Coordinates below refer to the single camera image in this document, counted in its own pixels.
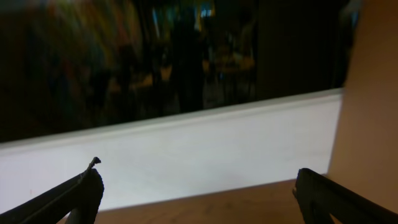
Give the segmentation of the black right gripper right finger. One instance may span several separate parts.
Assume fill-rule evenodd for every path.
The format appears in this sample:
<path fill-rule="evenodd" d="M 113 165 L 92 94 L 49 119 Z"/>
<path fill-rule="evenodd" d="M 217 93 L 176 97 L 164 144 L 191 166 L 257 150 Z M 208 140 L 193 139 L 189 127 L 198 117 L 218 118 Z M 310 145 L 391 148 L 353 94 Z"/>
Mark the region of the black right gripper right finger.
<path fill-rule="evenodd" d="M 303 168 L 298 171 L 293 195 L 305 223 L 397 223 L 397 214 Z"/>

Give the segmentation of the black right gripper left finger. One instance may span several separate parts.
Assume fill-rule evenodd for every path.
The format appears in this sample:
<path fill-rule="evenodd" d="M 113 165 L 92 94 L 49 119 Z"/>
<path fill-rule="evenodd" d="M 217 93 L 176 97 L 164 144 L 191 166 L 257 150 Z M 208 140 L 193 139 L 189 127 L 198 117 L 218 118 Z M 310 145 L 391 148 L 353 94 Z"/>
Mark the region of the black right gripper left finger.
<path fill-rule="evenodd" d="M 1 223 L 57 223 L 63 218 L 66 223 L 94 223 L 104 192 L 102 177 L 94 168 L 100 162 L 94 157 L 81 174 L 2 213 Z"/>

